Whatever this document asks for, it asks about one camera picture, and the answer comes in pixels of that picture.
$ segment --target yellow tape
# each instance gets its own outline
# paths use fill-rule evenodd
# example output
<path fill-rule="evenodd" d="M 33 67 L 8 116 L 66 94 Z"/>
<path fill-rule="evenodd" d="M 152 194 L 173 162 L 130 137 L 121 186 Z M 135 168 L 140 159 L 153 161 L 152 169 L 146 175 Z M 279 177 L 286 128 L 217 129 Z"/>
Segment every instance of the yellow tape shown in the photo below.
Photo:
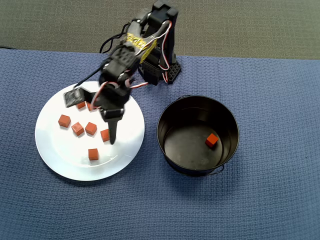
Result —
<path fill-rule="evenodd" d="M 145 41 L 142 40 L 141 37 L 137 37 L 129 32 L 126 34 L 126 40 L 131 42 L 135 47 L 139 49 L 144 48 L 145 45 L 147 44 Z"/>
<path fill-rule="evenodd" d="M 152 49 L 155 48 L 156 45 L 157 45 L 157 39 L 153 41 L 152 45 L 142 55 L 140 64 L 142 64 L 142 62 L 148 57 L 148 55 L 151 53 Z"/>

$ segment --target textured blue fabric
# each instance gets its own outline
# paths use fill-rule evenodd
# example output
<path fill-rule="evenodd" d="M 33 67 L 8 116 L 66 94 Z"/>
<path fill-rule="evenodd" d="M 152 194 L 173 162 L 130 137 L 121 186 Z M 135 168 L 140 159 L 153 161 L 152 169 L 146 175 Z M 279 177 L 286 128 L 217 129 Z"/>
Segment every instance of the textured blue fabric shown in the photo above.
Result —
<path fill-rule="evenodd" d="M 39 156 L 36 120 L 103 58 L 0 50 L 1 240 L 320 239 L 320 61 L 181 56 L 174 85 L 132 93 L 146 130 L 136 158 L 103 180 L 69 180 Z M 221 101 L 238 121 L 222 173 L 179 174 L 158 147 L 162 111 L 186 94 Z"/>

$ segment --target orange cube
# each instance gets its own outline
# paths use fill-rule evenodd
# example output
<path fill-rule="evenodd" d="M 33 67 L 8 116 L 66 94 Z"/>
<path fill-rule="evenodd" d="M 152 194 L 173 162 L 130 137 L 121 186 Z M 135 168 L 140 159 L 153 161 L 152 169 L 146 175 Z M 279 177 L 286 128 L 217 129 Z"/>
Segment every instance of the orange cube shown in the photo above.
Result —
<path fill-rule="evenodd" d="M 81 124 L 79 122 L 77 122 L 76 124 L 72 125 L 72 130 L 74 131 L 74 133 L 79 136 L 80 134 L 83 134 L 85 132 L 84 128 L 81 126 Z"/>
<path fill-rule="evenodd" d="M 96 149 L 96 148 L 88 149 L 88 155 L 89 155 L 89 160 L 90 161 L 99 159 L 98 149 Z"/>
<path fill-rule="evenodd" d="M 217 142 L 219 138 L 217 138 L 213 133 L 208 136 L 208 138 L 205 140 L 205 144 L 207 144 L 210 148 L 212 148 Z"/>
<path fill-rule="evenodd" d="M 58 123 L 60 126 L 67 128 L 67 127 L 69 127 L 69 124 L 71 123 L 71 119 L 69 116 L 61 115 L 61 117 L 58 120 Z"/>
<path fill-rule="evenodd" d="M 85 131 L 87 134 L 94 135 L 97 131 L 97 125 L 89 122 L 85 127 Z"/>
<path fill-rule="evenodd" d="M 91 107 L 91 104 L 89 102 L 86 102 L 86 106 L 88 107 L 89 111 L 93 110 L 93 108 Z"/>
<path fill-rule="evenodd" d="M 103 142 L 106 142 L 106 141 L 110 140 L 109 129 L 103 130 L 100 133 L 101 133 L 101 137 L 102 137 L 102 141 Z"/>
<path fill-rule="evenodd" d="M 76 105 L 76 107 L 77 107 L 78 109 L 82 109 L 82 108 L 85 107 L 85 106 L 86 106 L 86 102 L 85 102 L 85 101 L 83 101 L 83 102 L 81 102 L 81 103 L 79 103 L 79 104 Z"/>

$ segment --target white wire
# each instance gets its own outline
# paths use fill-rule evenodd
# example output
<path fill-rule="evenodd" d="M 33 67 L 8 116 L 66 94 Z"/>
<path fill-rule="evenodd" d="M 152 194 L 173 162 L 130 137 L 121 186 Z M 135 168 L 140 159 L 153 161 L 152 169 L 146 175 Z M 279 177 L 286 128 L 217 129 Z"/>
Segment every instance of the white wire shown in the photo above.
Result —
<path fill-rule="evenodd" d="M 127 88 L 130 88 L 130 78 L 128 78 L 127 80 L 124 81 L 124 85 L 125 85 Z"/>
<path fill-rule="evenodd" d="M 168 30 L 170 30 L 171 26 L 172 26 L 172 22 L 170 22 L 170 25 L 169 25 Z M 164 38 L 163 38 L 162 48 L 161 48 L 161 53 L 162 53 L 162 56 L 163 56 L 163 59 L 164 59 L 164 62 L 165 62 L 165 64 L 166 64 L 167 68 L 164 68 L 163 66 L 161 66 L 161 65 L 159 64 L 159 67 L 160 67 L 162 70 L 165 70 L 165 71 L 169 70 L 169 68 L 170 68 L 169 63 L 168 63 L 168 60 L 167 60 L 167 57 L 165 56 L 165 52 L 164 52 L 165 42 L 166 42 L 166 40 L 167 40 L 167 35 L 168 35 L 168 33 L 169 33 L 169 31 L 167 31 L 167 33 L 165 34 L 165 36 L 164 36 Z"/>
<path fill-rule="evenodd" d="M 91 103 L 90 103 L 90 106 L 91 106 L 92 109 L 96 109 L 96 107 L 95 107 L 95 101 L 96 101 L 97 97 L 99 96 L 101 90 L 105 87 L 106 84 L 112 84 L 112 85 L 114 85 L 116 88 L 119 87 L 119 85 L 118 85 L 117 83 L 115 83 L 115 82 L 105 81 L 104 83 L 102 83 L 101 86 L 100 86 L 100 88 L 99 88 L 99 90 L 95 93 L 95 95 L 93 96 L 92 101 L 91 101 Z"/>
<path fill-rule="evenodd" d="M 164 72 L 162 73 L 162 77 L 163 77 L 163 80 L 166 82 L 166 83 L 168 83 L 168 74 L 167 74 L 167 72 L 165 72 L 165 74 L 164 74 Z"/>
<path fill-rule="evenodd" d="M 131 88 L 131 89 L 137 89 L 137 88 L 140 88 L 140 87 L 145 86 L 145 85 L 148 85 L 148 84 L 149 84 L 148 82 L 143 82 L 143 83 L 140 83 L 140 84 L 131 86 L 130 88 Z"/>
<path fill-rule="evenodd" d="M 143 50 L 146 46 L 149 46 L 149 44 L 151 44 L 154 40 L 160 39 L 160 38 L 162 38 L 164 35 L 166 35 L 166 34 L 169 32 L 171 26 L 172 26 L 172 22 L 170 21 L 169 27 L 166 29 L 166 31 L 165 31 L 162 35 L 157 36 L 157 37 L 155 37 L 154 39 L 150 40 L 150 41 L 149 41 L 146 45 L 144 45 L 143 48 L 141 48 L 135 55 L 136 55 L 136 56 L 139 55 L 139 54 L 142 52 L 142 50 Z"/>

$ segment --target black metal bucket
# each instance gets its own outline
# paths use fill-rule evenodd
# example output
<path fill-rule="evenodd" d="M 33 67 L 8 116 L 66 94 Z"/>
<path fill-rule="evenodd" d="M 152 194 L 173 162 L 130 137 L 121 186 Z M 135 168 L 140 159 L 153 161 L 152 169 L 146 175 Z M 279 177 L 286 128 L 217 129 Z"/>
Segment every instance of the black metal bucket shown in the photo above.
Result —
<path fill-rule="evenodd" d="M 219 140 L 205 144 L 210 134 Z M 175 170 L 189 176 L 213 175 L 235 154 L 239 127 L 222 103 L 205 96 L 182 96 L 162 113 L 157 139 L 165 159 Z"/>

